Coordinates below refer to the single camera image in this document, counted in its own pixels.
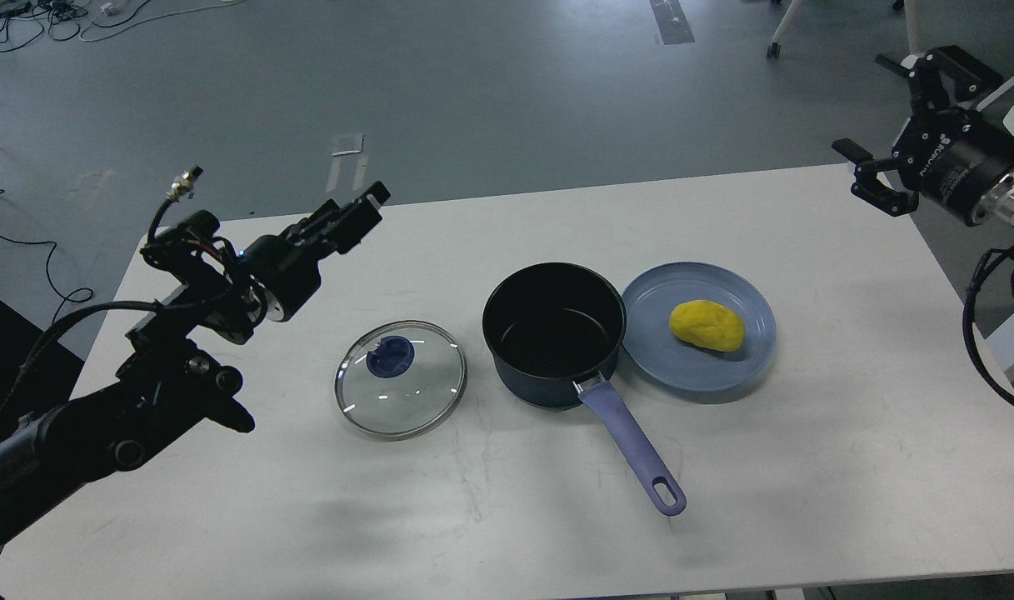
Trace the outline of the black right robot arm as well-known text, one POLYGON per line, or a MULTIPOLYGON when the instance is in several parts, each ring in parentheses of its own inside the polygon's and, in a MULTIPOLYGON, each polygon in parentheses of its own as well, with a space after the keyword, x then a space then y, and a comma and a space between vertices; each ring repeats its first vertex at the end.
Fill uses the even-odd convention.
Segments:
POLYGON ((1005 79, 957 45, 875 62, 907 85, 902 129, 885 157, 851 139, 832 149, 850 164, 852 195, 884 215, 931 203, 964 227, 997 220, 1011 229, 1013 242, 987 249, 972 269, 961 331, 972 368, 1014 408, 1014 133, 982 113, 1005 79))

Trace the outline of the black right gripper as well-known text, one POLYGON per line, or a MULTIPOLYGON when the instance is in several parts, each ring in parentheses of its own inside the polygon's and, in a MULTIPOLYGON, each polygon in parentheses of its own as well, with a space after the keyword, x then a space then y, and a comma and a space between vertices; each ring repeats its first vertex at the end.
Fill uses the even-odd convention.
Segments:
POLYGON ((1005 77, 957 45, 926 51, 910 66, 877 54, 877 65, 907 81, 914 117, 891 158, 877 159, 851 139, 832 141, 852 166, 854 197, 893 218, 911 215, 925 198, 967 227, 999 219, 1014 228, 1014 136, 974 111, 1005 77), (910 191, 884 182, 888 172, 899 172, 910 191))

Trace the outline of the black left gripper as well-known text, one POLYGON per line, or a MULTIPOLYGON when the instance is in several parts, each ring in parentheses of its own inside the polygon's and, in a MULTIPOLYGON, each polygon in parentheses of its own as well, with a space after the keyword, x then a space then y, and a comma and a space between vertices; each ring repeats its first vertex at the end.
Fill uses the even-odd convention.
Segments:
POLYGON ((380 210, 389 198, 385 183, 376 181, 346 205, 330 198, 297 225, 256 239, 241 255, 241 265, 263 290, 267 319, 293 319, 322 285, 317 264, 358 246, 382 221, 380 210))

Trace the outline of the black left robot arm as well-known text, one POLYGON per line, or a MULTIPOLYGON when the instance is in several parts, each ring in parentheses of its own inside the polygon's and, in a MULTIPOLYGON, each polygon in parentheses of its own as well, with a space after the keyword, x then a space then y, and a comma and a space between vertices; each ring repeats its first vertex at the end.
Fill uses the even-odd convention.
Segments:
POLYGON ((320 262, 357 247, 381 222, 390 198, 383 182, 374 182, 353 201, 327 200, 239 251, 218 236, 220 220, 208 210, 161 227, 201 174, 191 167, 172 182, 138 251, 149 267, 175 278, 172 295, 103 302, 58 319, 33 344, 4 396, 3 405, 24 398, 48 346, 85 319, 111 311, 143 314, 127 333, 131 354, 114 383, 23 415, 0 441, 0 554, 80 488, 137 470, 205 419, 250 433, 254 417, 236 399, 241 373, 199 348, 192 333, 208 329, 243 345, 263 322, 288 322, 320 288, 320 262))

